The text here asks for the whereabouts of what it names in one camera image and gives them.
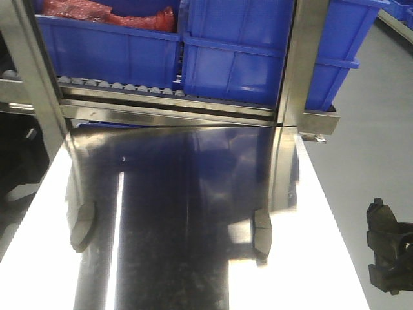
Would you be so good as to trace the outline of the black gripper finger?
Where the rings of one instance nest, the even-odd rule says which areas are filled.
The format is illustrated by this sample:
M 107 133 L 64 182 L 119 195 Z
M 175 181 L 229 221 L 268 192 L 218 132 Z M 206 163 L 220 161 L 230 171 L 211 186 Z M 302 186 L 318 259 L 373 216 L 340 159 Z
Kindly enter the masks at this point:
M 368 266 L 373 286 L 393 295 L 412 291 L 412 256 L 403 255 L 392 262 L 378 255 L 374 258 L 374 263 Z
M 368 231 L 367 244 L 381 258 L 399 258 L 412 250 L 412 223 L 398 223 L 399 232 Z

